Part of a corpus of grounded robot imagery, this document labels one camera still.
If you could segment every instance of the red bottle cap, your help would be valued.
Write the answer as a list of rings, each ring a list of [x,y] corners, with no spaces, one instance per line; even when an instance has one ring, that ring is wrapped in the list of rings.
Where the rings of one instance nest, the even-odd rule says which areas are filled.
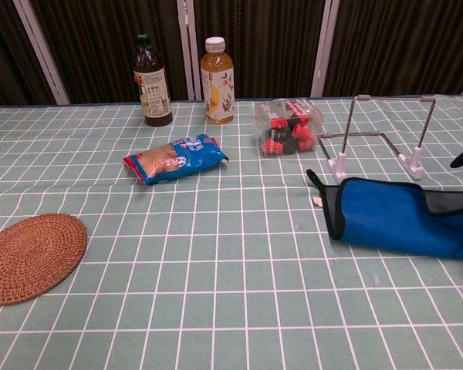
[[[300,140],[299,141],[299,149],[300,150],[309,150],[312,149],[316,145],[316,139],[311,137],[308,140]]]
[[[310,129],[303,127],[301,125],[295,126],[292,132],[292,136],[298,140],[309,140],[314,137]]]
[[[301,124],[302,126],[307,126],[307,124],[308,124],[309,121],[310,121],[309,116],[305,116],[305,115],[303,115],[303,114],[301,114],[301,115],[299,115],[299,116],[297,116],[297,117],[299,117],[299,119],[300,119],[300,124]]]
[[[264,152],[266,154],[281,154],[283,152],[283,144],[269,138],[264,143]]]
[[[288,126],[288,121],[284,118],[273,118],[271,119],[271,128],[272,129],[282,129],[283,127]]]
[[[293,131],[297,125],[300,124],[300,119],[296,116],[291,116],[288,120],[288,127],[290,128],[290,131]]]

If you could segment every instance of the green checkered tablecloth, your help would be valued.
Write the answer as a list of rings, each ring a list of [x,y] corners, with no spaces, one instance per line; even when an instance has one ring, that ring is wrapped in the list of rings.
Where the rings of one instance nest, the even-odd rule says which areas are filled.
[[[436,98],[419,183],[462,190],[449,163],[463,151],[463,96]],[[349,99],[314,103],[325,132],[343,131]],[[0,368],[463,368],[463,261],[330,240],[305,175],[335,183],[322,151],[261,157],[252,104],[213,126],[202,103],[173,103],[158,129],[138,105],[0,108],[0,230],[63,212],[89,233],[63,283],[0,308]],[[357,104],[353,131],[382,130],[410,153],[426,104]],[[230,162],[152,187],[122,164],[199,133]],[[413,181],[380,137],[350,138],[346,171]]]

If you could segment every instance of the black trim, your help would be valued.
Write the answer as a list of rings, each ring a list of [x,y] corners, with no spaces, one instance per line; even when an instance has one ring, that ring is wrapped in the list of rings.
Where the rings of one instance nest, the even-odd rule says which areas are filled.
[[[313,184],[319,189],[321,199],[323,200],[323,213],[324,219],[326,221],[326,226],[330,237],[334,240],[339,240],[343,236],[345,231],[345,217],[343,212],[341,212],[341,202],[340,202],[340,186],[338,185],[325,185],[320,178],[312,170],[307,170],[307,176],[313,182]],[[328,190],[336,191],[336,202],[330,207],[330,202],[328,200],[327,191]]]
[[[449,211],[449,212],[433,212],[428,205],[428,199],[427,199],[428,193],[450,193],[450,194],[462,194],[463,195],[463,191],[425,190],[420,185],[417,185],[416,183],[371,180],[371,179],[364,179],[361,177],[347,177],[340,183],[340,185],[325,185],[312,170],[307,170],[306,173],[307,173],[307,177],[319,189],[319,193],[321,195],[321,198],[323,199],[323,213],[324,213],[324,218],[326,220],[328,233],[330,237],[334,240],[339,240],[343,236],[343,232],[345,230],[346,221],[345,221],[345,217],[343,215],[342,209],[341,209],[341,197],[343,195],[344,188],[349,181],[366,181],[366,182],[371,182],[371,183],[384,183],[384,184],[390,184],[394,186],[411,187],[414,189],[418,189],[422,195],[424,209],[428,214],[436,216],[436,217],[445,217],[445,216],[454,216],[457,214],[463,214],[463,207],[457,210]],[[328,201],[327,191],[331,189],[336,189],[335,204],[331,204],[332,202],[330,203]]]

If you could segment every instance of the round coaster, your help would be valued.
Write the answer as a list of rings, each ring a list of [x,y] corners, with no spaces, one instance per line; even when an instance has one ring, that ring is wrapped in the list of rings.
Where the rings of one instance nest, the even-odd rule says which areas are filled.
[[[86,228],[68,214],[31,217],[0,232],[0,305],[55,287],[77,267],[86,245]]]

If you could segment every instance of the plastic bottle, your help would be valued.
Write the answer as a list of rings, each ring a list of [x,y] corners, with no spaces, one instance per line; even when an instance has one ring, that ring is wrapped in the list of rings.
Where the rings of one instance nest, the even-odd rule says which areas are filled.
[[[222,37],[206,39],[206,51],[201,59],[202,90],[206,115],[215,124],[233,119],[235,111],[235,82],[233,61],[225,52]]]
[[[166,126],[173,120],[167,78],[161,54],[153,48],[147,35],[138,35],[133,77],[138,85],[144,121],[148,126]]]

